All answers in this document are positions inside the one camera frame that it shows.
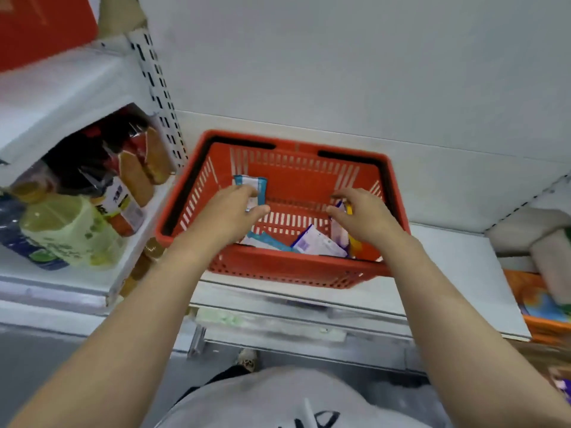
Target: floor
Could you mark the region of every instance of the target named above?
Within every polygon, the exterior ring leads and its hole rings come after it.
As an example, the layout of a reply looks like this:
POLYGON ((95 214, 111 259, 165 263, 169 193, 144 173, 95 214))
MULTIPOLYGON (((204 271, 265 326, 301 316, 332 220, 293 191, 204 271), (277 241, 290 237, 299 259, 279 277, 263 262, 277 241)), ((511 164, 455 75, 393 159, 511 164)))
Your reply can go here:
MULTIPOLYGON (((17 409, 75 351, 81 341, 76 337, 61 339, 41 333, 32 334, 30 331, 0 329, 0 426, 10 421, 17 409)), ((203 385, 231 366, 238 352, 236 347, 207 344, 199 357, 191 360, 171 358, 142 427, 152 428, 189 387, 203 385)), ((432 387, 426 385, 428 381, 425 377, 271 352, 262 352, 260 363, 261 368, 295 365, 329 371, 371 403, 401 410, 434 428, 446 426, 445 416, 440 414, 443 410, 432 387), (418 401, 419 396, 436 410, 430 414, 425 411, 418 413, 418 404, 414 402, 418 401)))

